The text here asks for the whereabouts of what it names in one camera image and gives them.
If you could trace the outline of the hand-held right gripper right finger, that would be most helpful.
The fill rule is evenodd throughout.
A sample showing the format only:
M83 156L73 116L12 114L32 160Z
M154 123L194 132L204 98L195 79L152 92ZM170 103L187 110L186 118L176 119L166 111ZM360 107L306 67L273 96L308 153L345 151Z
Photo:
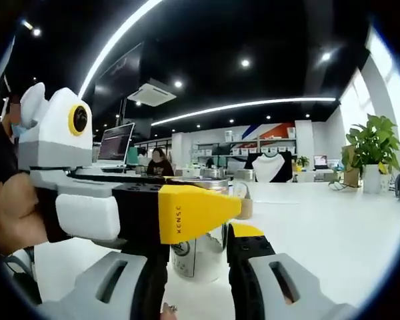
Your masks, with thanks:
M356 308L324 295L319 279L258 228L230 223L229 284L236 319L354 319Z

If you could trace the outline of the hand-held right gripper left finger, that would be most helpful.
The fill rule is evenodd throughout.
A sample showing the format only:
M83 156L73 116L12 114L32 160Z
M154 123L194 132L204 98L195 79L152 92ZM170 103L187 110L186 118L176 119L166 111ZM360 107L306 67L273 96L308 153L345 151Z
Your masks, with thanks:
M43 304L47 319L159 319L167 282L168 246L124 245L75 278L58 301Z

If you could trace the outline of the person's right hand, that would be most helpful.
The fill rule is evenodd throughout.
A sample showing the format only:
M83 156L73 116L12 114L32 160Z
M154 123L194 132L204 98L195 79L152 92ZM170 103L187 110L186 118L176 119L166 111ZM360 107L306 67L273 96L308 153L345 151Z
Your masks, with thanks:
M163 304L160 320L177 320L177 308L168 303Z

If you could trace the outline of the person's left hand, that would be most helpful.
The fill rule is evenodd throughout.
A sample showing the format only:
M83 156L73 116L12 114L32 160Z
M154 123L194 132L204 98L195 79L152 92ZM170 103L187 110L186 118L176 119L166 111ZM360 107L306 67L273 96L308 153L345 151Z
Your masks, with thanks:
M19 173L0 190L0 254L48 242L38 198L30 177Z

